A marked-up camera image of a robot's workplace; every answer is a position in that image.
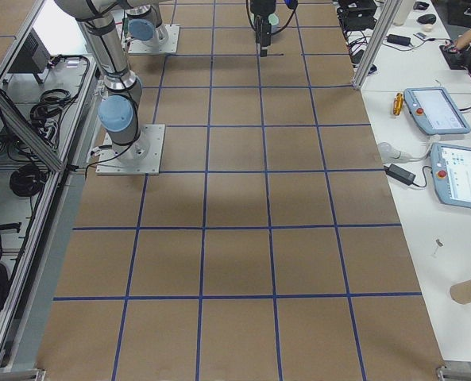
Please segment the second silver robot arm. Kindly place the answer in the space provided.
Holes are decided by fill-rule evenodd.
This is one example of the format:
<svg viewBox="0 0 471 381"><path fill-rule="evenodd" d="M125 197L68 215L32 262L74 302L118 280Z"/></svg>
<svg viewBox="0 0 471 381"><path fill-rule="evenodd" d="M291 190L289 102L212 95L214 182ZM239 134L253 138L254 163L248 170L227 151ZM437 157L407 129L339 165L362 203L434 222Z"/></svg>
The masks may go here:
<svg viewBox="0 0 471 381"><path fill-rule="evenodd" d="M254 31L255 43L261 57L268 55L272 38L284 31L289 23L278 26L275 1L247 1L245 12ZM133 55L174 54L177 51L180 26L163 23L157 4L140 6L126 11L121 27L123 48Z"/></svg>

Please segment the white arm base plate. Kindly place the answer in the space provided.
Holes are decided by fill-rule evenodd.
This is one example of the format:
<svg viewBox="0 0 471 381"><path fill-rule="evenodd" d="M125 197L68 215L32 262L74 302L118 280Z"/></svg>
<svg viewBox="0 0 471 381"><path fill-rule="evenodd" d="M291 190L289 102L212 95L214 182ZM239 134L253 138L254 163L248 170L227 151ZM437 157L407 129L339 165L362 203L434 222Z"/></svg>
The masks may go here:
<svg viewBox="0 0 471 381"><path fill-rule="evenodd" d="M104 144L111 148L100 152L100 164L96 166L97 175L158 175L164 146L165 125L145 124L140 127L140 136L128 151L122 146L112 144L105 133Z"/></svg>

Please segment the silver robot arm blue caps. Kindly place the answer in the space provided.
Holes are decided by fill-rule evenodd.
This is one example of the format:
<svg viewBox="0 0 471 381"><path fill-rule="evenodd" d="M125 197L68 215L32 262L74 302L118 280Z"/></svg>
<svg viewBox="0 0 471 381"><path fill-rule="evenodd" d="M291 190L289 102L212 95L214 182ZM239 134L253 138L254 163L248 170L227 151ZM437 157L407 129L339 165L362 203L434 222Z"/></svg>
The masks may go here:
<svg viewBox="0 0 471 381"><path fill-rule="evenodd" d="M149 141L138 121L142 84L130 69L112 11L120 8L148 13L152 7L144 1L57 1L56 4L78 23L102 72L107 96L99 104L98 119L111 139L114 158L124 164L141 161L149 151Z"/></svg>

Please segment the black idle gripper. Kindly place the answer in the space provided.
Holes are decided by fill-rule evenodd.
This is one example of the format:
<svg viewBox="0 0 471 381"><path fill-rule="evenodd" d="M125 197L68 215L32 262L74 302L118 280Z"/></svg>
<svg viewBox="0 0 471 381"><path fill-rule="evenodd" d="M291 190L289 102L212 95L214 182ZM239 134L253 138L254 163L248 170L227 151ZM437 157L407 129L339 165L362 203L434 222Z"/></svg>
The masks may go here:
<svg viewBox="0 0 471 381"><path fill-rule="evenodd" d="M266 57L272 39L272 26L268 16L276 11L277 0L249 0L249 12L255 15L256 42L260 57ZM296 10L297 0L284 0L290 10Z"/></svg>

